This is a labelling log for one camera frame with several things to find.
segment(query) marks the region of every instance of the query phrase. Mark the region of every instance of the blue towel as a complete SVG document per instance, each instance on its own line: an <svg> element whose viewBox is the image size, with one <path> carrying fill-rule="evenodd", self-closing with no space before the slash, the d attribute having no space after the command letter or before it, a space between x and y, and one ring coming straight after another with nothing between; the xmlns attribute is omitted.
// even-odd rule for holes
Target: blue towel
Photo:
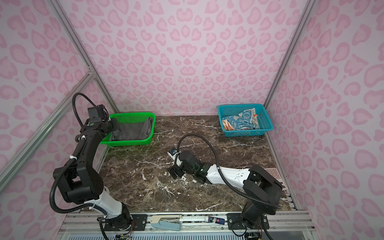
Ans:
<svg viewBox="0 0 384 240"><path fill-rule="evenodd" d="M223 125L229 123L230 126L228 130L244 130L244 129L259 129L259 124L257 122L257 115L255 114L255 109L245 110L242 113L239 113L237 116L232 115L228 117L223 117Z"/></svg>

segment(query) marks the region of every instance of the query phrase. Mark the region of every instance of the pink wall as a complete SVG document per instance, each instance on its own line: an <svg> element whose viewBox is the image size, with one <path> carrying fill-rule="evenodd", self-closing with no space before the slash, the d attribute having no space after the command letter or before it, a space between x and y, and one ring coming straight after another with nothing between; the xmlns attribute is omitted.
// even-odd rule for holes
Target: pink wall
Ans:
<svg viewBox="0 0 384 240"><path fill-rule="evenodd" d="M306 0L63 0L120 111L264 103Z"/></svg>
<svg viewBox="0 0 384 240"><path fill-rule="evenodd" d="M268 109L325 240L384 238L383 41L383 1L320 1Z"/></svg>
<svg viewBox="0 0 384 240"><path fill-rule="evenodd" d="M0 172L84 76L44 0L0 3Z"/></svg>
<svg viewBox="0 0 384 240"><path fill-rule="evenodd" d="M100 89L92 82L84 92L95 104L106 105ZM83 122L88 118L88 101L78 97L77 109ZM52 173L61 167L74 151L75 136L80 126L72 108L49 134L49 137L27 162L22 171L0 195L0 239L19 240L54 239L65 214L55 213L48 201L49 191L53 183ZM99 145L94 167L99 163L105 145ZM56 192L59 207L68 208L60 192Z"/></svg>

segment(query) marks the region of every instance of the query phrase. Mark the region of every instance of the gray towel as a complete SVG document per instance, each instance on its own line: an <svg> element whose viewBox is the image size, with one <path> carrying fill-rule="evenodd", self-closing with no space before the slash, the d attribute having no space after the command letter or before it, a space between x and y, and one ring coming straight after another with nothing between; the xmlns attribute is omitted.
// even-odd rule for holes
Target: gray towel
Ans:
<svg viewBox="0 0 384 240"><path fill-rule="evenodd" d="M153 118L147 118L144 122L119 123L120 130L112 132L111 141L143 140L152 132Z"/></svg>

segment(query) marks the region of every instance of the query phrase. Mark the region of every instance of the brown marble tabletop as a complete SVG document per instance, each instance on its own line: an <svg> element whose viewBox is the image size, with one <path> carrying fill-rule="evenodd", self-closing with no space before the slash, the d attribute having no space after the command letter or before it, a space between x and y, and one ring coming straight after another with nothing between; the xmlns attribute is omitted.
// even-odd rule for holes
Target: brown marble tabletop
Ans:
<svg viewBox="0 0 384 240"><path fill-rule="evenodd" d="M241 211L245 198L226 185L201 185L188 174L176 180L169 175L166 169L173 162L167 151L187 133L208 139L219 154L220 166L275 167L264 136L225 137L218 116L158 116L150 144L109 150L100 176L110 195L132 212ZM188 149L202 162L215 163L212 151L198 137L185 138L181 149ZM280 205L290 210L282 200Z"/></svg>

